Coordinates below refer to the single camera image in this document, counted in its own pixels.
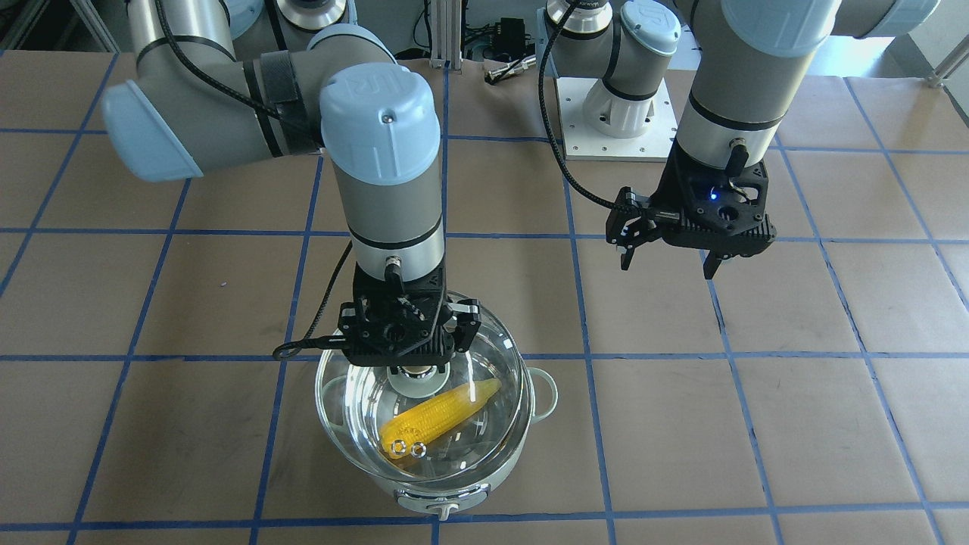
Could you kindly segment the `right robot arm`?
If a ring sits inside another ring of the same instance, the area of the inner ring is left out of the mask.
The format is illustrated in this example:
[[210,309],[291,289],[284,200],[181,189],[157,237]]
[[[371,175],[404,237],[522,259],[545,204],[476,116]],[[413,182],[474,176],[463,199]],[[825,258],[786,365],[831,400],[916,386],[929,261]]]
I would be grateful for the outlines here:
[[474,300],[451,303],[432,90],[370,31],[333,23],[304,51],[239,60],[223,1],[131,1],[136,79],[101,114],[124,164],[148,182],[324,151],[351,237],[353,296],[338,331],[278,346],[339,349],[350,363],[443,372],[480,328]]

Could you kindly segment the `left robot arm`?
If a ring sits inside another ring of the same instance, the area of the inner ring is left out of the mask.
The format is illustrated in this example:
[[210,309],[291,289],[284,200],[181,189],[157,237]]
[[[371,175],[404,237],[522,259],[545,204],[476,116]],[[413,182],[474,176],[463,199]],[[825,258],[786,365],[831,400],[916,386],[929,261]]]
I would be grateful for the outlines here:
[[553,154],[572,187],[608,208],[605,239],[621,269],[655,239],[703,249],[712,279],[720,262],[752,257],[776,239],[766,213],[766,148],[828,37],[896,37],[920,26],[935,1],[548,1],[537,68],[592,77],[584,118],[596,131],[629,139],[647,130],[647,110],[687,24],[702,49],[681,124],[659,185],[596,196]]

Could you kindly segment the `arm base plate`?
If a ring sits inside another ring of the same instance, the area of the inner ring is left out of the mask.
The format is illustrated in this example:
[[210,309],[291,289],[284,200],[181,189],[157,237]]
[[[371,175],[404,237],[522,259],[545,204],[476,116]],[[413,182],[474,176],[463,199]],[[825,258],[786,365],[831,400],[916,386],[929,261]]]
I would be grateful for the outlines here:
[[612,95],[599,79],[560,77],[555,83],[566,158],[667,160],[676,120],[665,80],[640,102]]

